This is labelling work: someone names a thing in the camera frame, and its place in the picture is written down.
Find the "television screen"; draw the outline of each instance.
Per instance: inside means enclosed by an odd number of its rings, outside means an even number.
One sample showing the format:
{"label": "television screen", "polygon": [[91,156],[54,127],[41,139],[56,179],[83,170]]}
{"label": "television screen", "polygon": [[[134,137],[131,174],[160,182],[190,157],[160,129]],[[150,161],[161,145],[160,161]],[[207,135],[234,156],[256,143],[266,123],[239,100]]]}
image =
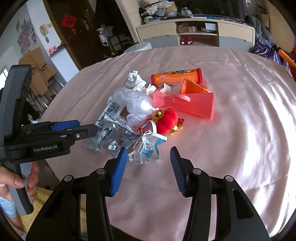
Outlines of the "television screen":
{"label": "television screen", "polygon": [[220,15],[244,20],[248,15],[245,0],[174,0],[178,11],[187,7],[193,14]]}

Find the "red lantern ornament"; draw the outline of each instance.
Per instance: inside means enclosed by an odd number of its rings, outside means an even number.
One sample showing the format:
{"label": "red lantern ornament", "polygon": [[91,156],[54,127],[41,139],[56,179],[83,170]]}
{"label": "red lantern ornament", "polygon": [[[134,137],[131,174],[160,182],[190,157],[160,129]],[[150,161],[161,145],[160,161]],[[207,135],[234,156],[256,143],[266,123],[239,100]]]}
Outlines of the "red lantern ornament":
{"label": "red lantern ornament", "polygon": [[166,133],[174,133],[183,128],[184,119],[178,118],[178,114],[174,109],[157,110],[154,117],[157,133],[164,135]]}

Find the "human hand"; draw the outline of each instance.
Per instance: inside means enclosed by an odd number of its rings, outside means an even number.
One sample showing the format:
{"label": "human hand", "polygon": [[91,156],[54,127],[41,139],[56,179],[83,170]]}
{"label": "human hand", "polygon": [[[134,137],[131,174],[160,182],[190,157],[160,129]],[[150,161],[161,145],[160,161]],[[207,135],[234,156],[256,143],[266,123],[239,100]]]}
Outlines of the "human hand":
{"label": "human hand", "polygon": [[[13,188],[23,188],[24,181],[15,173],[11,172],[5,167],[0,167],[0,197],[6,200],[12,201],[12,197],[9,193],[7,185]],[[37,197],[37,183],[38,183],[38,163],[34,161],[32,163],[32,172],[28,176],[28,187],[26,189],[28,196],[31,199]]]}

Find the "white round stool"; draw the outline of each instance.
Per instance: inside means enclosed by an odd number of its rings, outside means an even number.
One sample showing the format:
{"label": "white round stool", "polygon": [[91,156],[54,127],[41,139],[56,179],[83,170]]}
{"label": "white round stool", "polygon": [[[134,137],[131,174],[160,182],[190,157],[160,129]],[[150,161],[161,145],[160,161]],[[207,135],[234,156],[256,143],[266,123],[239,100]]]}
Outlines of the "white round stool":
{"label": "white round stool", "polygon": [[147,49],[152,49],[151,44],[149,42],[143,42],[143,43],[138,43],[129,47],[123,53],[132,53],[132,52],[137,52],[137,51],[142,51]]}

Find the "door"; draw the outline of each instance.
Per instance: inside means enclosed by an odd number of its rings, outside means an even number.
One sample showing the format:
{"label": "door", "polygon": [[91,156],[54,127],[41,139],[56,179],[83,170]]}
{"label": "door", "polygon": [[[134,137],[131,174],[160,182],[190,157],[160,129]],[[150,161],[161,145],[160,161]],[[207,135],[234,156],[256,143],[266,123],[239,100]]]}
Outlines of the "door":
{"label": "door", "polygon": [[50,10],[73,54],[82,68],[110,55],[103,46],[94,24],[94,12],[88,0],[48,0]]}

